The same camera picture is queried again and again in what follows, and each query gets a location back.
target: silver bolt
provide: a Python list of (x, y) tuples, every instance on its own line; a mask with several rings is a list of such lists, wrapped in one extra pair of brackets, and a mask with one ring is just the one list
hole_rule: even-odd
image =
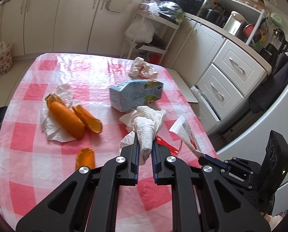
[(213, 168), (211, 166), (204, 166), (203, 170), (204, 172), (210, 173), (211, 171), (213, 171)]
[(176, 162), (176, 158), (174, 156), (168, 156), (167, 161), (168, 162)]
[(116, 158), (116, 162), (118, 162), (118, 163), (123, 163), (123, 162), (125, 162), (125, 160), (126, 160), (126, 158), (123, 157), (123, 156), (118, 156), (118, 157)]
[(88, 167), (81, 167), (79, 169), (80, 173), (87, 173), (89, 171), (89, 168)]

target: white paper towel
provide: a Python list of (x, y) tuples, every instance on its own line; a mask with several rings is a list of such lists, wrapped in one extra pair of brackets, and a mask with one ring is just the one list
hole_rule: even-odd
[(143, 58), (137, 57), (131, 65), (129, 76), (134, 78), (137, 76), (142, 76), (146, 78), (157, 78), (159, 73), (155, 68), (144, 61)]
[[(131, 114), (131, 126), (133, 131), (127, 134), (120, 142), (120, 148), (131, 145), (134, 142), (134, 133), (137, 133), (137, 138), (140, 143), (140, 165), (144, 165), (151, 153), (153, 140), (160, 130), (166, 111), (156, 111), (146, 105), (138, 106)], [(127, 113), (120, 118), (124, 120), (127, 126), (129, 125), (130, 114)]]
[[(81, 104), (80, 100), (73, 100), (74, 91), (69, 84), (59, 85), (56, 90), (53, 92), (57, 96), (59, 96), (65, 105), (68, 108), (72, 108), (72, 106), (77, 106)], [(76, 140), (76, 138), (72, 137), (54, 118), (52, 113), (49, 111), (49, 108), (46, 104), (44, 97), (42, 101), (41, 108), (41, 127), (43, 132), (46, 134), (46, 138), (48, 140), (57, 140), (60, 142), (68, 142), (72, 140)]]

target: red and white tablecloth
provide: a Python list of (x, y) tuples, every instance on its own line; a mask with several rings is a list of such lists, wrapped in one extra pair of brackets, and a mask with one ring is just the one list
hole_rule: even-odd
[[(19, 219), (74, 172), (78, 152), (95, 150), (96, 166), (119, 155), (121, 139), (127, 134), (119, 122), (123, 114), (111, 107), (109, 87), (130, 80), (132, 61), (93, 55), (44, 54), (25, 74), (8, 106), (0, 132), (0, 205), (6, 221), (15, 228)], [(204, 153), (216, 153), (198, 118), (177, 85), (161, 66), (158, 81), (164, 83), (162, 98), (155, 104), (167, 111), (158, 135), (172, 146), (180, 139), (168, 130), (183, 115)], [(41, 130), (40, 110), (45, 95), (69, 83), (74, 98), (83, 102), (103, 123), (101, 134), (87, 131), (81, 140), (47, 141)], [(197, 166), (196, 157), (183, 145), (179, 157)], [(170, 186), (157, 186), (151, 160), (139, 170), (135, 187), (121, 187), (116, 231), (169, 232), (172, 230)]]

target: tiled floor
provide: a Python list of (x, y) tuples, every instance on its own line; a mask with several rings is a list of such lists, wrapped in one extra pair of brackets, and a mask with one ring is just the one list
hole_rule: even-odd
[(10, 103), (18, 84), (33, 62), (34, 59), (15, 61), (9, 73), (0, 73), (0, 107)]

